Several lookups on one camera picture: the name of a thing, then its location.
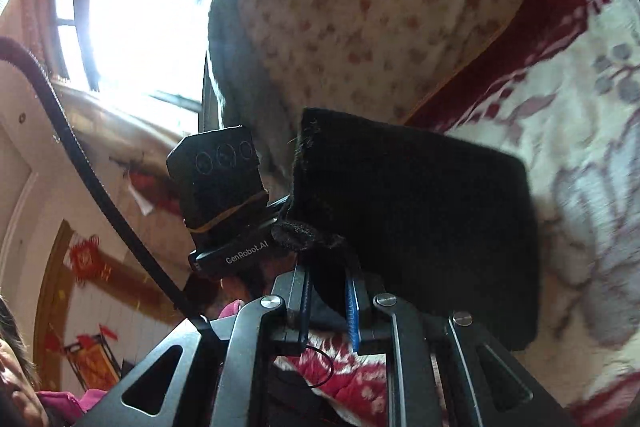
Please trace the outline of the black knit pants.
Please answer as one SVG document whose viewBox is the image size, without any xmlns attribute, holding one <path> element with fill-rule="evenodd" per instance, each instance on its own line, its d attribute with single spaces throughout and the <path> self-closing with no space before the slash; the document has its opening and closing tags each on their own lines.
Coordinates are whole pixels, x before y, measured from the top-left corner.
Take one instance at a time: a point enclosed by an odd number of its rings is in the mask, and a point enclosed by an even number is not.
<svg viewBox="0 0 640 427">
<path fill-rule="evenodd" d="M 470 312 L 506 349 L 536 337 L 537 221 L 525 166 L 512 155 L 307 108 L 273 237 L 308 261 L 337 312 L 356 260 L 423 312 Z"/>
</svg>

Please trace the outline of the grey fleece blanket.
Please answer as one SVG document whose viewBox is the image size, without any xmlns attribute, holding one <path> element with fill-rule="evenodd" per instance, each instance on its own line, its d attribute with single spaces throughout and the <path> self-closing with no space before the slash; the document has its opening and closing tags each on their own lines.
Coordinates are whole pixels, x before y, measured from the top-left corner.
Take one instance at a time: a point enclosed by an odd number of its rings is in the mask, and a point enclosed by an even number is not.
<svg viewBox="0 0 640 427">
<path fill-rule="evenodd" d="M 295 126 L 241 22 L 239 0 L 213 0 L 208 14 L 209 78 L 221 128 L 244 126 L 257 150 L 267 190 L 291 182 Z"/>
</svg>

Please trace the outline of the white red floral plush blanket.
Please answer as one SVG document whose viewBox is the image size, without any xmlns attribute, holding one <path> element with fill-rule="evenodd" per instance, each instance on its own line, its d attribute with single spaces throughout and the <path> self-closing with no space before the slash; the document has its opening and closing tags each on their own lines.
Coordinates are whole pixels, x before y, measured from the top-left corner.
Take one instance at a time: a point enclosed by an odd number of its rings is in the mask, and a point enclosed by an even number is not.
<svg viewBox="0 0 640 427">
<path fill-rule="evenodd" d="M 524 0 L 485 51 L 392 125 L 524 164 L 538 326 L 512 352 L 576 424 L 637 425 L 638 0 Z"/>
</svg>

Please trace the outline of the red paper wall decoration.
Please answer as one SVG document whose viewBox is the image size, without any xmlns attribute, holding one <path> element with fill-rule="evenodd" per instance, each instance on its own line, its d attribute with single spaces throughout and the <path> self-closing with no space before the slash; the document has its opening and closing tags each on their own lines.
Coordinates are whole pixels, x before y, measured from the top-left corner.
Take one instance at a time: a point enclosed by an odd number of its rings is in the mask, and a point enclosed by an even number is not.
<svg viewBox="0 0 640 427">
<path fill-rule="evenodd" d="M 102 279 L 108 270 L 100 253 L 99 237 L 91 235 L 70 247 L 70 264 L 78 282 Z"/>
</svg>

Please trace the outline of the window with dark frame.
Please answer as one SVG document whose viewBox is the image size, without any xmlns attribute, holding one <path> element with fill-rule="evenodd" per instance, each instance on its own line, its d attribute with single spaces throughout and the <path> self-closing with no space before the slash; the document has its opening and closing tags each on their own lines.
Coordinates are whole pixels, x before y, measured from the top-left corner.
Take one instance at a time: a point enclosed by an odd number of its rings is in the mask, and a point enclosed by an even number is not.
<svg viewBox="0 0 640 427">
<path fill-rule="evenodd" d="M 64 82 L 118 116 L 197 132 L 212 93 L 210 2 L 54 0 Z"/>
</svg>

